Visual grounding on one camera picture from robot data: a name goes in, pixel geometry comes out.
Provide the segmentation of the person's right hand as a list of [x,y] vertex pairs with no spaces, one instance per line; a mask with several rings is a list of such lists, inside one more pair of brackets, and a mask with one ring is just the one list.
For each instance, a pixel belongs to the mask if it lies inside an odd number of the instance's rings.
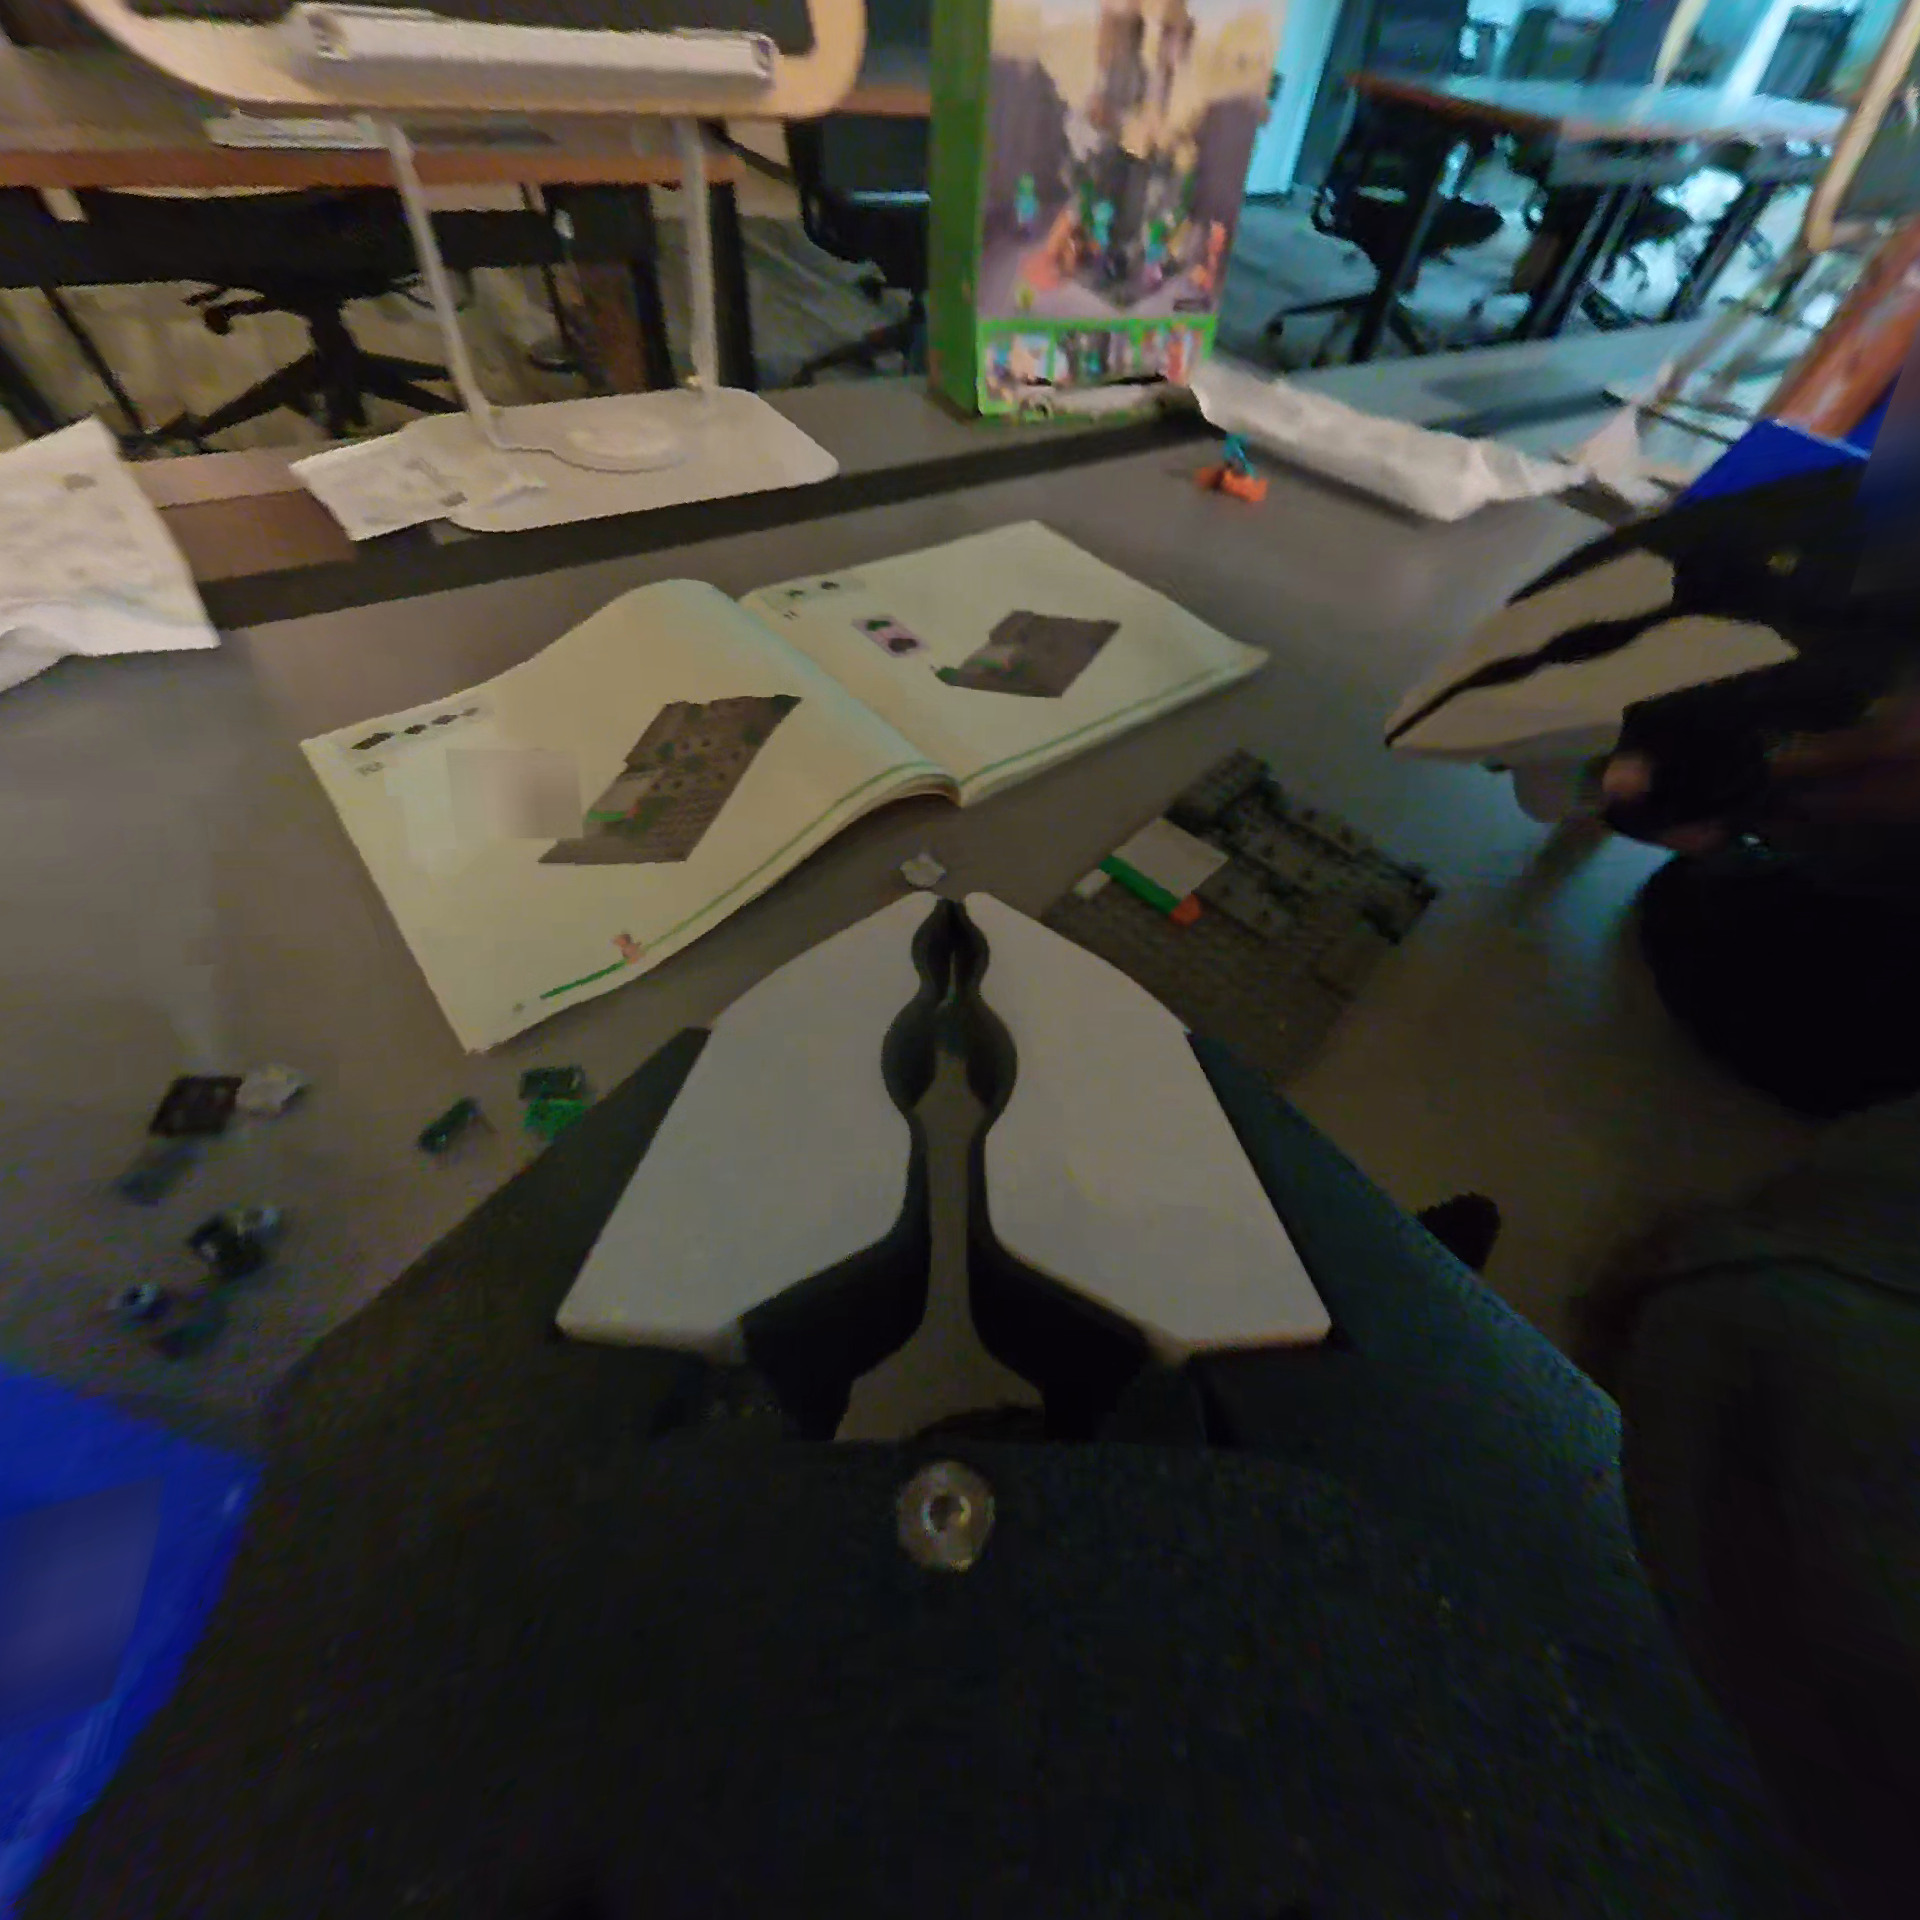
[[1649,792],[1660,761],[1614,755],[1598,771],[1598,821],[1676,856],[1708,856],[1741,843],[1835,856],[1908,860],[1920,851],[1920,716],[1887,707],[1838,736],[1798,736],[1767,761],[1762,789],[1733,813],[1651,824]]

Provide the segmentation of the black padded cushion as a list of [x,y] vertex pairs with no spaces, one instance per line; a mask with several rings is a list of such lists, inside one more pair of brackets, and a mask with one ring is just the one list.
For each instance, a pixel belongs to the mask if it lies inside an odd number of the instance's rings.
[[1744,1089],[1844,1120],[1920,1089],[1920,911],[1911,883],[1774,851],[1673,856],[1640,892],[1662,1013]]

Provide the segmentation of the dark grey small brick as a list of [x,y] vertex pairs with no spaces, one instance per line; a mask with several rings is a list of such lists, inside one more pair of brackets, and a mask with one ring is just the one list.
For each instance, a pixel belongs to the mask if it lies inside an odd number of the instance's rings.
[[236,1204],[203,1213],[186,1249],[203,1270],[209,1285],[243,1285],[254,1278],[284,1244],[288,1210],[284,1204]]

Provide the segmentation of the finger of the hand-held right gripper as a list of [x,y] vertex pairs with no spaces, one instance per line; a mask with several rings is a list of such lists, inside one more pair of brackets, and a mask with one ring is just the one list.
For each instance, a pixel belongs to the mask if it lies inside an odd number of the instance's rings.
[[1782,664],[1792,651],[1762,623],[1627,623],[1587,659],[1548,659],[1538,615],[1486,615],[1422,681],[1385,725],[1402,760],[1465,761],[1510,783],[1522,817],[1554,824],[1588,813],[1588,761],[1623,736],[1623,711],[1694,683]]
[[1481,615],[1465,647],[1428,669],[1402,707],[1422,721],[1465,688],[1522,683],[1552,664],[1595,659],[1673,607],[1676,563],[1651,547],[1623,547],[1532,583],[1522,597]]

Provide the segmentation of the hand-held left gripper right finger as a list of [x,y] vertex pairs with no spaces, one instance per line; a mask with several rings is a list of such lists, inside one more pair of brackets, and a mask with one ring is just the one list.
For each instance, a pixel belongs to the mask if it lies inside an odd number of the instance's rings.
[[973,1331],[1051,1434],[1104,1428],[1154,1371],[1330,1336],[1187,1022],[996,892],[956,903],[956,1015]]

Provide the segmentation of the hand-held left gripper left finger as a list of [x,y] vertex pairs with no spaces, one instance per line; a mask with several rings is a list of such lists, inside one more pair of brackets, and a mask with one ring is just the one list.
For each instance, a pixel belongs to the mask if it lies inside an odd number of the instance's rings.
[[718,1013],[558,1303],[588,1346],[748,1371],[831,1438],[929,1309],[929,1149],[956,911],[904,892]]

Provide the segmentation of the white plastic bag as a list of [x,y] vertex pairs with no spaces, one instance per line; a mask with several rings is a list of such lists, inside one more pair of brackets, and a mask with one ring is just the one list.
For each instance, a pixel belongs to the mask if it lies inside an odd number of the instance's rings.
[[1374,416],[1293,377],[1208,360],[1187,377],[1203,416],[1262,462],[1347,485],[1413,519],[1458,523],[1486,505],[1552,499],[1588,479],[1588,468],[1532,456],[1505,443]]

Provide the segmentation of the open instruction booklet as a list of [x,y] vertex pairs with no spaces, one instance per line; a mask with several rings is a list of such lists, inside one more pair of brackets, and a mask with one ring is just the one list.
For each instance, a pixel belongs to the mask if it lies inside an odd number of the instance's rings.
[[1041,519],[724,597],[633,589],[301,745],[462,1050],[657,973],[857,821],[978,809],[1262,669]]

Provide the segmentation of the blue object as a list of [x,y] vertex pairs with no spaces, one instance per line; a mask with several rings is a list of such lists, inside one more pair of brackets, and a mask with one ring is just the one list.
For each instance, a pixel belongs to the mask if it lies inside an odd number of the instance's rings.
[[1860,468],[1877,449],[1882,421],[1887,408],[1871,408],[1844,436],[1825,436],[1782,416],[1762,416],[1735,449],[1727,449],[1700,478],[1680,485],[1676,505],[1741,495],[1790,478]]

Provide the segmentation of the curved plywood panel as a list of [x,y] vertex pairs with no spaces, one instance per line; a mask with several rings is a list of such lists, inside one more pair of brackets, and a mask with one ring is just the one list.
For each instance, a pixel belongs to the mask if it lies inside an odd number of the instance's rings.
[[159,77],[257,110],[820,116],[866,5],[759,0],[85,0]]

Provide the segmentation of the grey desk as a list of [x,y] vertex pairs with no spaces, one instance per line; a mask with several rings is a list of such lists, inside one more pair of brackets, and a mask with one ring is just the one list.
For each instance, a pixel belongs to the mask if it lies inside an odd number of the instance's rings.
[[[652,558],[227,629],[221,651],[63,659],[7,697],[7,1355],[248,1438],[272,1386],[396,1285],[537,1144],[514,1071],[588,1064],[618,1089],[663,1039],[898,892],[933,851],[956,892],[1041,913],[1228,750],[1423,867],[1445,899],[1338,1022],[1289,1100],[1394,1200],[1486,1191],[1494,1285],[1552,1336],[1644,1223],[1735,1197],[1812,1133],[1712,1071],[1662,1015],[1627,936],[1649,846],[1548,833],[1505,783],[1405,761],[1385,716],[1519,583],[1598,523],[1538,499],[1405,523],[1277,473],[1262,505],[1140,456],[1063,499],[996,479]],[[477,683],[657,577],[724,594],[1044,519],[1210,629],[1271,651],[1057,776],[956,813],[849,824],[718,934],[494,1057],[462,1057],[301,737]],[[180,1075],[291,1064],[284,1120],[152,1139]],[[449,1157],[412,1139],[470,1093]],[[186,1235],[284,1204],[277,1255],[209,1285]]]
[[[1611,414],[1618,394],[1651,387],[1662,364],[1680,360],[1700,332],[1708,321],[1673,321],[1572,332],[1525,346],[1380,353],[1369,364],[1293,370],[1289,386],[1458,436],[1503,436],[1522,449],[1522,436],[1542,428],[1552,449],[1572,449],[1587,436],[1587,414]],[[221,629],[254,629],[487,589],[573,563],[652,558],[703,540],[753,540],[996,479],[1035,478],[1044,505],[1061,505],[1085,468],[1140,454],[1171,473],[1175,499],[1194,499],[1193,473],[1208,462],[1203,443],[1210,436],[1187,408],[1108,421],[956,416],[929,398],[926,386],[894,375],[784,387],[773,408],[837,456],[837,478],[713,505],[570,519],[514,534],[417,523],[355,546],[291,478],[277,449],[159,456],[133,468],[133,478],[189,558],[209,615]]]

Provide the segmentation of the grey brick baseplate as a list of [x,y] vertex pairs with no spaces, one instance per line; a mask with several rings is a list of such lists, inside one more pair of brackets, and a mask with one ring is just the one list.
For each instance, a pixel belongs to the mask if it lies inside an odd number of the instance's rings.
[[1175,1022],[1293,1082],[1437,883],[1228,755],[1044,911]]

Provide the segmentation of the blue plastic bin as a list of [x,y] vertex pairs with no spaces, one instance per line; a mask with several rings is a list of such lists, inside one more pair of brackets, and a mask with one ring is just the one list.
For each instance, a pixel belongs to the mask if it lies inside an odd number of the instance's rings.
[[0,1912],[20,1917],[226,1592],[257,1458],[0,1371]]

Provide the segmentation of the white desk lamp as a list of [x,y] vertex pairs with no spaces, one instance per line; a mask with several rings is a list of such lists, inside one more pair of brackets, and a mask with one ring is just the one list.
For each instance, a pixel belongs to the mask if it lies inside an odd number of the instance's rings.
[[379,137],[396,166],[398,207],[412,240],[417,276],[428,285],[428,312],[445,333],[445,353],[453,370],[453,387],[462,398],[457,414],[408,421],[417,436],[438,449],[494,449],[528,478],[537,491],[520,491],[493,508],[457,508],[453,523],[493,530],[513,508],[528,508],[528,523],[558,523],[564,515],[604,515],[621,508],[621,495],[641,479],[665,479],[669,499],[713,495],[718,479],[699,468],[718,454],[724,428],[724,370],[718,370],[718,302],[713,302],[713,240],[709,240],[709,189],[703,189],[703,132],[699,116],[604,116],[629,122],[663,122],[669,137],[669,155],[679,158],[679,182],[695,189],[695,248],[691,248],[691,364],[695,386],[669,394],[604,394],[604,398],[570,398],[570,405],[520,405],[503,408],[487,398],[466,333],[457,321],[453,276],[445,263],[445,244],[428,216],[428,196],[417,182],[417,149],[403,132],[403,116],[369,116],[355,122]]

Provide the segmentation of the small white paper bag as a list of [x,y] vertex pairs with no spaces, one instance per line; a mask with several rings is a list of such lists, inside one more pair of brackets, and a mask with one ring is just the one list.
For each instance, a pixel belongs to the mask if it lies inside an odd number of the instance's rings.
[[539,485],[539,478],[528,478],[494,449],[438,449],[412,428],[307,454],[301,462],[291,462],[291,479],[355,546],[453,519],[457,508],[493,508]]

